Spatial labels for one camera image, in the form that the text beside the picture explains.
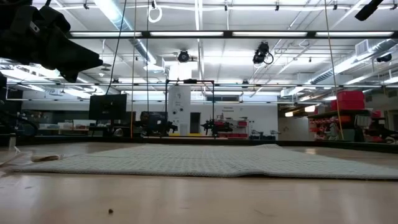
shelf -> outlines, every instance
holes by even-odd
[[[340,110],[340,115],[368,115],[368,116],[370,116],[371,113],[368,110]],[[337,116],[337,111],[326,112],[323,114],[316,114],[316,115],[308,116],[308,118],[310,118],[310,119],[329,118],[331,116]]]

floor mat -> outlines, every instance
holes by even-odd
[[[145,146],[76,155],[61,161],[11,167],[9,172],[136,174],[201,177],[398,179],[398,169],[261,146]]]

ventilation duct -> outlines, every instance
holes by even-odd
[[[103,12],[103,14],[112,22],[112,24],[120,30],[121,24],[123,22],[122,31],[134,31],[133,26],[129,21],[127,21],[126,16],[122,21],[123,10],[120,9],[120,3],[116,0],[94,0],[98,8]],[[149,63],[155,65],[156,58],[148,52],[146,46],[139,39],[129,39],[130,43],[136,48],[140,56],[144,61],[144,65]]]
[[[387,40],[364,40],[355,46],[355,51],[347,56],[340,58],[334,62],[335,64],[335,75],[343,73],[350,68],[353,68],[371,58],[378,58],[389,53],[392,53],[393,48],[398,44],[398,39],[387,39]],[[313,78],[309,79],[305,84],[315,85],[320,81],[333,76],[333,67],[327,66],[323,70],[315,73]],[[295,87],[284,89],[280,92],[281,97],[294,95],[305,89],[304,87]]]

